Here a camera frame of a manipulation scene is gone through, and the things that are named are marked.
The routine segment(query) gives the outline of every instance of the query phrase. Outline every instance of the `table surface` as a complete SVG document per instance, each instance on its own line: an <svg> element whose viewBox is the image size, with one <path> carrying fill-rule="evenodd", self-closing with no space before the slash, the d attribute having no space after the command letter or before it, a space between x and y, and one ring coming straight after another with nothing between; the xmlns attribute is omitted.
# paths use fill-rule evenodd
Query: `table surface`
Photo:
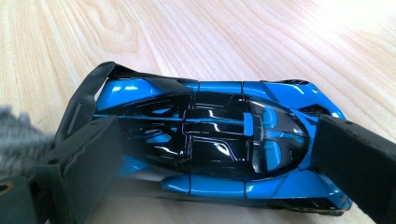
<svg viewBox="0 0 396 224"><path fill-rule="evenodd" d="M396 4L385 1L0 3L0 103L54 133L99 63L199 80L306 79L348 119L396 141ZM372 223L107 195L93 223Z"/></svg>

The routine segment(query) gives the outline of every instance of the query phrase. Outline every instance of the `gray fabric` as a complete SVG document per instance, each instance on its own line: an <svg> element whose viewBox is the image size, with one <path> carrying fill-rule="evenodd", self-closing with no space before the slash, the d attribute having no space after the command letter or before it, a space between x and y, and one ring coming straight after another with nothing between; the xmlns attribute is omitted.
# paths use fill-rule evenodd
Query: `gray fabric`
<svg viewBox="0 0 396 224"><path fill-rule="evenodd" d="M33 127L27 114L15 118L10 107L0 107L0 179L32 176L35 162L50 151L53 140L53 134Z"/></svg>

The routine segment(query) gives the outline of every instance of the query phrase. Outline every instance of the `blue toy car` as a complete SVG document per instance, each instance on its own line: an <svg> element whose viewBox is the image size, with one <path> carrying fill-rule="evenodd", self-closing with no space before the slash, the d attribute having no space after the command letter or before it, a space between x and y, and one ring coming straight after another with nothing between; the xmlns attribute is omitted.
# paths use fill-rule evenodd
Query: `blue toy car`
<svg viewBox="0 0 396 224"><path fill-rule="evenodd" d="M101 75L91 80L92 92L105 82L97 101L79 103L80 118L63 120L72 125L60 133L71 135L87 120L116 115L125 158L119 175L161 167L162 189L193 201L334 216L352 205L312 164L318 116L345 118L314 84L197 81L115 63L101 64L96 73Z"/></svg>

